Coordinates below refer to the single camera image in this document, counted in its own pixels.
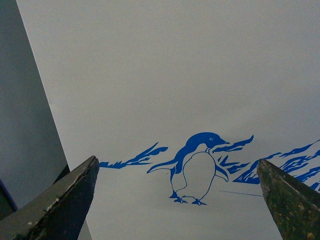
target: blue line art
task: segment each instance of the blue line art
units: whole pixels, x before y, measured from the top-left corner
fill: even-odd
[[[191,201],[191,204],[198,206],[207,205],[204,198],[217,178],[225,182],[259,184],[257,174],[259,159],[272,162],[299,181],[320,192],[320,174],[318,174],[320,172],[320,140],[285,153],[277,152],[267,157],[255,158],[254,161],[232,161],[231,158],[234,158],[235,155],[232,155],[231,152],[241,151],[253,139],[252,135],[248,139],[229,143],[216,133],[200,132],[191,136],[173,159],[153,165],[146,173],[150,174],[158,170],[168,171],[172,193],[169,198],[181,204]],[[149,162],[152,156],[168,149],[166,146],[157,148],[157,145],[158,142],[128,161],[101,162],[99,166],[122,169],[127,166],[152,164]],[[262,197],[244,192],[219,191]]]
[[[182,147],[174,159],[152,166],[147,174],[157,170],[170,171],[170,183],[172,194],[169,198],[174,202],[188,203],[187,198],[193,199],[192,204],[207,205],[203,198],[209,192],[215,176],[229,181],[229,175],[236,173],[249,163],[239,164],[239,162],[227,162],[228,156],[221,160],[215,160],[212,156],[215,152],[239,151],[246,144],[253,140],[251,138],[236,142],[233,145],[221,139],[213,132],[201,132],[191,136],[185,146]],[[205,151],[198,151],[200,145],[205,145]]]
[[[154,147],[158,144],[156,142],[152,147],[148,148],[147,150],[141,152],[138,154],[135,158],[132,158],[126,162],[117,161],[116,163],[109,164],[109,162],[100,162],[99,166],[101,168],[110,168],[110,169],[122,169],[127,166],[133,166],[133,165],[147,165],[151,164],[152,162],[146,162],[150,159],[150,156],[158,155],[161,152],[165,152],[168,147],[158,147],[154,149]]]
[[[286,153],[278,152],[268,157],[262,157],[262,159],[267,159],[286,173],[290,173],[299,181],[319,192],[320,178],[319,176],[316,177],[320,172],[318,156],[320,156],[320,140]],[[258,161],[256,160],[251,165],[248,165],[249,169],[233,180],[233,182],[259,184],[260,180],[257,174]]]
[[[236,191],[222,191],[222,190],[219,190],[219,192],[231,193],[231,194],[250,195],[250,196],[257,196],[257,197],[263,197],[263,195],[250,194],[250,193],[243,193],[243,192],[236,192]]]

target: blue penguin illustration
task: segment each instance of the blue penguin illustration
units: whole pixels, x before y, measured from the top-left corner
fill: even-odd
[[[191,158],[186,159],[186,156],[196,151],[201,144],[205,144],[207,149],[196,152]],[[229,142],[221,139],[219,135],[213,132],[197,133],[188,139],[174,159],[152,166],[147,174],[161,169],[170,170],[172,187],[170,198],[176,199],[174,201],[179,203],[187,203],[183,198],[194,198],[193,204],[205,205],[201,200],[208,193],[214,177],[221,177],[228,181],[226,171],[219,167],[209,154],[210,149],[222,144],[229,144]],[[204,164],[206,167],[198,169],[199,164]],[[183,186],[177,187],[177,182],[183,182]]]

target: penguin flipper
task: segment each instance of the penguin flipper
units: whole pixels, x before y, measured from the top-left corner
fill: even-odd
[[[229,181],[229,177],[228,174],[225,170],[223,170],[221,167],[219,167],[218,165],[215,166],[215,175],[219,178],[224,179],[226,182]]]
[[[176,166],[177,160],[173,159],[171,161],[163,162],[152,166],[146,173],[152,173],[153,171],[160,169],[173,169]]]

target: dark pointed object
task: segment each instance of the dark pointed object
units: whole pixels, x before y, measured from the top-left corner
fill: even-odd
[[[77,240],[99,171],[90,157],[35,200],[0,221],[1,240]]]
[[[284,240],[320,239],[320,194],[267,160],[257,166],[264,200]]]

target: gray wall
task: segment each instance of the gray wall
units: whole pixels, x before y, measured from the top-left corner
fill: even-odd
[[[16,1],[0,3],[0,179],[18,208],[67,165]]]

